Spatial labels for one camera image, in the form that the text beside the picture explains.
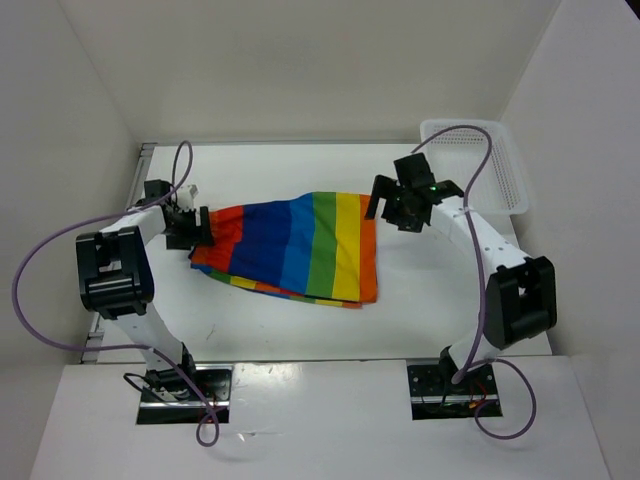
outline plastic basket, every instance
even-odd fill
[[[422,140],[453,125],[484,128],[493,139],[491,158],[471,190],[469,204],[478,212],[515,215],[529,208],[520,169],[520,152],[506,126],[500,122],[466,119],[425,120],[420,124]],[[453,130],[431,141],[421,151],[436,180],[453,180],[463,190],[484,158],[487,144],[475,130]]]

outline white wall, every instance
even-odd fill
[[[45,234],[120,209],[136,145],[64,12],[49,0],[0,2],[0,465],[28,478],[62,366],[9,302],[13,271]],[[28,270],[25,310],[43,333],[80,342],[89,319],[77,293],[73,236]]]
[[[498,118],[558,0],[61,0],[138,140]]]
[[[640,21],[625,2],[564,0],[503,120],[537,197],[521,244],[557,269],[552,339],[613,478],[640,478]]]

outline blue stripe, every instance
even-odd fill
[[[306,293],[311,247],[315,233],[313,196],[308,193],[289,202],[291,210],[291,236],[284,255],[284,268],[280,287],[296,293]]]
[[[289,202],[245,205],[242,240],[233,249],[229,273],[279,286],[290,231]]]

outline striped fabric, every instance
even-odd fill
[[[198,246],[191,266],[231,285],[308,303],[375,302],[368,202],[368,195],[315,192],[218,210],[210,214],[216,244]]]

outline white table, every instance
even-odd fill
[[[211,209],[311,191],[370,193],[375,175],[395,178],[393,160],[410,150],[407,144],[196,146],[189,182],[200,191],[197,203]],[[174,154],[175,146],[156,147],[146,179],[170,179]],[[186,150],[181,159],[184,167]],[[489,220],[517,242],[509,218]],[[437,357],[475,326],[474,263],[429,228],[404,233],[379,220],[377,241],[379,300],[350,310],[219,283],[190,269],[185,252],[165,250],[164,238],[157,237],[147,250],[156,283],[154,303],[196,361]],[[104,323],[104,345],[128,343],[120,329]],[[539,335],[507,354],[549,355],[551,350],[546,335]],[[135,351],[102,352],[98,359],[141,360]]]
[[[195,425],[135,425],[139,394],[122,374],[142,365],[68,366],[31,479],[609,478],[569,359],[515,362],[538,418],[510,442],[472,419],[412,421],[406,364],[383,360],[236,365],[230,423],[210,449]],[[504,418],[484,421],[513,432],[531,402],[509,369],[496,366],[495,377]]]

